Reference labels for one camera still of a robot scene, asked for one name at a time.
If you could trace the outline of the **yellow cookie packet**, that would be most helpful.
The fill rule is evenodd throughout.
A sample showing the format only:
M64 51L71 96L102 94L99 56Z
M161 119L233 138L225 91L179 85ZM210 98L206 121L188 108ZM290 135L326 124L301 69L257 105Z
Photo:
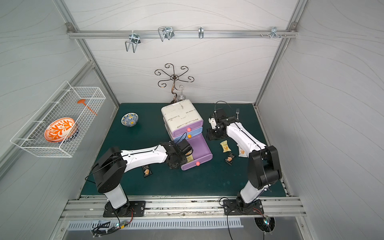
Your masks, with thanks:
M221 142L220 145L221 145L224 153L227 153L227 152L231 151L227 140Z
M193 157L193 155L186 156L186 159L187 159L187 162L188 162L188 163L194 161L194 157Z

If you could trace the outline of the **purple drawer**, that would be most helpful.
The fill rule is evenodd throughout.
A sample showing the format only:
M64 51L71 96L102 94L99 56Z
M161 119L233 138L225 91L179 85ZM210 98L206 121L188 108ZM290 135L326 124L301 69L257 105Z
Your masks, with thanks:
M185 126L181 126L179 128L176 128L174 130L170 131L170 134L173 138L179 137L183 135L184 133L187 133L187 135L193 135L195 132L201 132L203 127L204 121L198 121L194 123L190 123Z
M189 170L194 167L199 167L203 163L209 162L213 159L213 154L211 153L210 148L203 136L203 134L198 134L190 139L187 139L191 145L193 152L191 157L192 161L187 162L181 166L183 171Z

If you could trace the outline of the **blue drawer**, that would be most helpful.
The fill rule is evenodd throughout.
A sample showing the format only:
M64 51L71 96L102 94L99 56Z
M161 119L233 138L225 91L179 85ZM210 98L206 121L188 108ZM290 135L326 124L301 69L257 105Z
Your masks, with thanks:
M195 129L195 130L190 131L190 132L185 132L185 133L183 133L181 136L178 136L178 137L176 137L176 138L173 138L173 141L174 141L175 143L178 143L178 142L180 142L180 141L182 141L182 140L184 140L184 139L186 139L186 140L191 139L191 138L193 138L193 137L195 137L195 136L201 134L202 131L203 131L203 128L201 127L201 128Z

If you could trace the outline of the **black cookie packet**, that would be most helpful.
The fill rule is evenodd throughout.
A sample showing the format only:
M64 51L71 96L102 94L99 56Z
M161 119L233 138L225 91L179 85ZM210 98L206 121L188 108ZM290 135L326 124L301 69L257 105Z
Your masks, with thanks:
M145 178L152 174L152 171L149 165L142 166L142 170Z
M228 164L228 165L232 165L233 164L233 161L234 161L234 158L236 156L233 155L232 153L229 153L228 156L225 158L225 162Z

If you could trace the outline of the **white cookie packet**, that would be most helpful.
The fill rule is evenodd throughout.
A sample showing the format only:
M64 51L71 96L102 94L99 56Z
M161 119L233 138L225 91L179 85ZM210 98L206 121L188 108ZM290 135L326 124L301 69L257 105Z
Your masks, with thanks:
M246 151L240 145L237 145L237 146L239 149L239 158L247 158L248 155L247 155Z

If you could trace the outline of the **white drawer cabinet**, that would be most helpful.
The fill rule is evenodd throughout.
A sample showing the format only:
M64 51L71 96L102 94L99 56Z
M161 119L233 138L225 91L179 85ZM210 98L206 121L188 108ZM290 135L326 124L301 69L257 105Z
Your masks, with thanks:
M203 119L190 100L183 100L161 108L163 120L172 137L201 128Z

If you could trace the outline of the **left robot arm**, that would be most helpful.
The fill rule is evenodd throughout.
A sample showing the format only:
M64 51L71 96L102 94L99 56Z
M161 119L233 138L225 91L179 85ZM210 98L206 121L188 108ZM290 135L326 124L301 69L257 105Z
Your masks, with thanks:
M186 140L180 143L162 142L141 150L110 148L93 165L91 176L98 192L107 197L113 210L119 210L130 205L121 186L121 179L126 172L162 163L167 163L171 170L179 169L187 163L187 156L192 153L193 148Z

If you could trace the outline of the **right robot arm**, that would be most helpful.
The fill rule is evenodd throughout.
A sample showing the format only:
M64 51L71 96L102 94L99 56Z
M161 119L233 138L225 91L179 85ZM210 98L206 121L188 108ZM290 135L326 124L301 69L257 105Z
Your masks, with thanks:
M209 124L211 125L207 130L209 140L231 138L248 157L248 182L237 196L237 205L247 207L282 178L278 150L253 137L235 117L219 118L211 115Z

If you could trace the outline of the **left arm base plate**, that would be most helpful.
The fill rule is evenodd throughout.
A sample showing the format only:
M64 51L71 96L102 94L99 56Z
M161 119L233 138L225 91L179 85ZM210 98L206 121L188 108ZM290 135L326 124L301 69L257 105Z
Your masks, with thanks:
M104 218L116 217L143 217L145 212L145 201L128 201L123 206L114 209L110 202L107 202L104 208Z

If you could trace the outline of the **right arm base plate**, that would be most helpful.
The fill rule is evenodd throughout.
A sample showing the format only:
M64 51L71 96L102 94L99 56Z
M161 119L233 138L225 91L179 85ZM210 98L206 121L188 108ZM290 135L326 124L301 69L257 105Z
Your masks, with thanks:
M223 207L226 216L264 215L264 207L260 199L250 204L241 204L237 200L224 198L220 200L220 205Z

